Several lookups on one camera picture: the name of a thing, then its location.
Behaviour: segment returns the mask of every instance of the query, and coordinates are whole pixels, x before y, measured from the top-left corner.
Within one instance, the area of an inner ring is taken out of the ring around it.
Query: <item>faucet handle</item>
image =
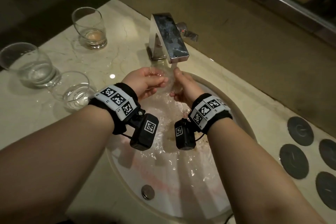
[[[185,22],[176,23],[176,27],[179,30],[179,32],[180,32],[180,34],[182,35],[183,38],[187,37],[191,41],[194,41],[194,42],[198,41],[198,35],[195,34],[192,31],[188,30],[187,24]]]

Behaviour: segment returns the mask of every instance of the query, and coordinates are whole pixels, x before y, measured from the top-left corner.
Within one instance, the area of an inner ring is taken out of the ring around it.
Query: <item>left hand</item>
[[[168,78],[163,76],[163,71],[155,67],[142,67],[130,72],[121,81],[132,88],[139,101],[156,93],[156,88],[167,85]]]

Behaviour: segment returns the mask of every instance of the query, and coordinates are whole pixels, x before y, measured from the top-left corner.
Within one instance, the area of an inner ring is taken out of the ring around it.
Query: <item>beige wall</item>
[[[199,34],[193,47],[336,136],[336,52],[253,0],[120,0],[170,12]]]

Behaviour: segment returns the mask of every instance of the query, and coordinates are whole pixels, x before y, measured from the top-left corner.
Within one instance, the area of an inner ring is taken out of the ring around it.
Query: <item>sink rim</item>
[[[239,119],[241,121],[241,126],[243,126],[243,130],[255,141],[256,137],[254,135],[254,132],[248,123],[247,119],[241,112],[241,110],[238,108],[238,106],[224,93],[222,92],[219,88],[214,86],[212,83],[209,83],[208,81],[204,80],[203,78],[193,74],[193,73],[188,73],[196,82],[199,82],[203,84],[204,86],[208,87],[210,90],[212,90],[214,93],[216,93],[222,100],[224,100],[225,103],[228,104],[228,106],[233,110],[233,112],[236,114],[236,116],[239,116]],[[145,203],[145,201],[141,200],[133,191],[132,189],[128,186],[128,184],[125,182],[124,178],[121,176],[120,172],[118,171],[114,161],[111,158],[111,151],[108,148],[105,148],[105,152],[107,154],[108,161],[110,163],[110,166],[114,172],[114,174],[118,177],[119,181],[121,184],[123,184],[123,187],[125,188],[126,192],[130,194],[130,196],[136,201],[136,203],[139,203],[142,207],[144,207],[146,210],[150,211],[151,213],[157,215],[160,218],[165,218],[170,221],[175,221],[178,223],[189,223],[190,220],[193,221],[193,223],[222,223],[224,222],[232,212],[232,209],[229,209],[222,214],[208,219],[208,220],[198,220],[198,219],[191,219],[191,218],[185,218],[185,217],[176,217],[176,216],[171,216],[166,213],[162,213],[155,208],[149,206],[148,204]]]

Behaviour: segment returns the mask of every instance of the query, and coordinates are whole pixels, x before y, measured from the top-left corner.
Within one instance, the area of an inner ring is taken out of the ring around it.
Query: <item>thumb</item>
[[[160,83],[165,81],[165,77],[164,76],[158,76],[158,75],[151,75],[150,77],[146,77],[146,84],[149,87],[154,87],[159,85]]]
[[[174,69],[174,76],[175,79],[182,85],[182,86],[186,86],[190,81],[188,80],[187,77],[185,77],[183,75],[183,73],[181,72],[181,70],[177,67]]]

